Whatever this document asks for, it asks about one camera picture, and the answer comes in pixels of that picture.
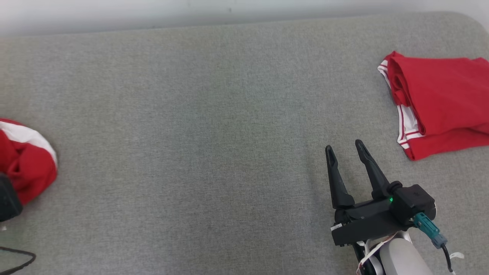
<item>crumpled red cloth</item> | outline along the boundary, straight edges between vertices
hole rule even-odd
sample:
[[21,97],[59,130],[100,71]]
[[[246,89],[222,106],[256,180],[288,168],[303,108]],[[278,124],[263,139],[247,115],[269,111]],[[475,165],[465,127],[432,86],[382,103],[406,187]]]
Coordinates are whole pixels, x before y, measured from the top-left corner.
[[37,131],[0,118],[0,172],[25,205],[56,179],[56,153]]

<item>white wall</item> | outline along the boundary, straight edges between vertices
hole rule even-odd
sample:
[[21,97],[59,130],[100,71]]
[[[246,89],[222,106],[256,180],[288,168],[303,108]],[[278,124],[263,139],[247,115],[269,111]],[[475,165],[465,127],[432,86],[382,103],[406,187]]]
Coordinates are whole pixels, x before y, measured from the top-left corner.
[[489,0],[0,0],[0,36],[457,11],[489,29]]

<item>gray couch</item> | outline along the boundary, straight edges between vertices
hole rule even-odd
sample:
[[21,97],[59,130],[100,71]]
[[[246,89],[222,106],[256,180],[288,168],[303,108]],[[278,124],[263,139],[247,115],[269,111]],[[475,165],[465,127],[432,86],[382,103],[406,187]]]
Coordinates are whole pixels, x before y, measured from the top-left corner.
[[[331,237],[324,147],[368,200],[359,138],[389,180],[436,199],[466,255],[457,274],[486,274],[489,148],[408,160],[377,71],[392,50],[489,58],[489,35],[425,13],[1,39],[0,117],[50,140],[59,175],[0,246],[37,253],[20,275],[353,274]],[[24,260],[0,253],[1,268]]]

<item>red and white fabric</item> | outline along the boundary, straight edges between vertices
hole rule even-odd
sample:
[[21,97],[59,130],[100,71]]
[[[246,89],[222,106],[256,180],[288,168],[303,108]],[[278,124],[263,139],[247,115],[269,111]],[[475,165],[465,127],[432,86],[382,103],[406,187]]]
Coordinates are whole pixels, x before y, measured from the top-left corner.
[[0,172],[6,174],[23,205],[56,179],[56,152],[39,132],[0,118]]
[[489,145],[489,62],[387,55],[378,67],[398,107],[411,160]]

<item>black cable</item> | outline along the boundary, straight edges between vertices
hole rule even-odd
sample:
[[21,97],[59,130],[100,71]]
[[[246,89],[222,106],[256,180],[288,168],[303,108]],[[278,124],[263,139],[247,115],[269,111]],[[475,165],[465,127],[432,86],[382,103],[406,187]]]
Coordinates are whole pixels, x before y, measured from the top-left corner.
[[36,259],[36,255],[34,253],[32,253],[32,252],[27,252],[27,251],[22,251],[22,250],[7,248],[7,247],[1,247],[1,246],[0,246],[0,250],[31,256],[31,259],[28,260],[26,263],[24,263],[22,265],[19,265],[17,267],[11,268],[9,270],[0,272],[0,275],[10,275],[10,274],[13,274],[14,272],[17,272],[17,271],[21,270],[22,268],[30,265]]
[[446,249],[445,244],[442,244],[441,246],[442,246],[442,249],[443,249],[443,253],[445,253],[446,265],[448,266],[448,271],[453,272],[453,269],[452,269],[452,261],[450,260],[450,254],[448,253],[448,249]]

